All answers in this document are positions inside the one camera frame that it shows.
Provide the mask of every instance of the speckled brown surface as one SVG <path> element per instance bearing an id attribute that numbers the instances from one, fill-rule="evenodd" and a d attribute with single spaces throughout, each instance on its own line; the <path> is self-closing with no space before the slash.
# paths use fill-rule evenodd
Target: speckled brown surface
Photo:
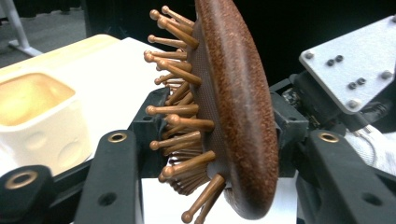
<path id="1" fill-rule="evenodd" d="M 232 0 L 196 0 L 223 132 L 233 209 L 263 217 L 277 181 L 276 128 L 268 84 L 248 28 Z"/>

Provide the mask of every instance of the brass ring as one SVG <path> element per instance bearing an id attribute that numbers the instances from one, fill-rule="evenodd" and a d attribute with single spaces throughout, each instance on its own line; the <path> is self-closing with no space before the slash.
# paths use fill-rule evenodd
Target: brass ring
<path id="1" fill-rule="evenodd" d="M 107 138 L 107 140 L 111 143 L 118 143 L 125 140 L 127 136 L 128 135 L 126 135 L 126 133 L 113 133 Z"/>
<path id="2" fill-rule="evenodd" d="M 27 178 L 22 181 L 16 181 L 19 177 L 27 175 Z M 6 182 L 6 189 L 20 189 L 23 188 L 37 179 L 38 173 L 36 171 L 23 171 L 13 175 Z"/>
<path id="3" fill-rule="evenodd" d="M 340 141 L 340 139 L 337 136 L 331 133 L 320 133 L 319 138 L 329 143 L 337 143 L 338 141 Z"/>

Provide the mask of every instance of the white tabletop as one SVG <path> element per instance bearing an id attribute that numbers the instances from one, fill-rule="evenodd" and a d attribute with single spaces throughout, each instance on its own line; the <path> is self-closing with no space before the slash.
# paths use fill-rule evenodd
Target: white tabletop
<path id="1" fill-rule="evenodd" d="M 155 64 L 146 63 L 143 52 L 155 49 L 126 38 L 53 70 L 53 74 L 79 94 L 86 117 L 93 150 L 106 133 L 127 129 L 147 95 L 160 88 L 154 84 L 159 76 Z M 6 155 L 0 154 L 0 175 L 16 168 Z M 157 179 L 143 179 L 143 204 L 146 224 L 182 223 L 203 187 L 192 195 L 180 196 Z M 269 214 L 260 220 L 245 220 L 220 196 L 206 218 L 210 223 L 296 223 L 297 193 L 295 180 L 280 178 Z"/>

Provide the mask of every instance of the gray floor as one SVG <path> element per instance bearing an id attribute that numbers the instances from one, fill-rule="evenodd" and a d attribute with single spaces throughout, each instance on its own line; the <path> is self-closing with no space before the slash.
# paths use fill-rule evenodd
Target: gray floor
<path id="1" fill-rule="evenodd" d="M 53 11 L 32 19 L 21 18 L 21 23 L 30 45 L 41 52 L 49 52 L 86 38 L 84 12 L 79 8 L 72 9 L 68 15 Z M 8 41 L 14 39 L 16 36 L 11 25 L 3 22 L 0 26 L 0 68 L 30 58 L 8 46 Z"/>

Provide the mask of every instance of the wooden hairbrush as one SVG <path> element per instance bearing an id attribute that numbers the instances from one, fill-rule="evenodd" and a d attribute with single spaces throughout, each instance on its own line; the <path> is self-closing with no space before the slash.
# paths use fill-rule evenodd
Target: wooden hairbrush
<path id="1" fill-rule="evenodd" d="M 148 37 L 175 47 L 145 51 L 148 63 L 169 74 L 155 79 L 171 89 L 165 105 L 148 106 L 165 114 L 161 141 L 150 148 L 169 157 L 159 180 L 189 195 L 206 182 L 181 219 L 203 223 L 223 192 L 236 213 L 258 219 L 268 212 L 278 175 L 277 140 L 267 80 L 253 39 L 232 0 L 196 0 L 197 20 L 169 7 L 150 11 L 158 26 L 177 39 Z"/>

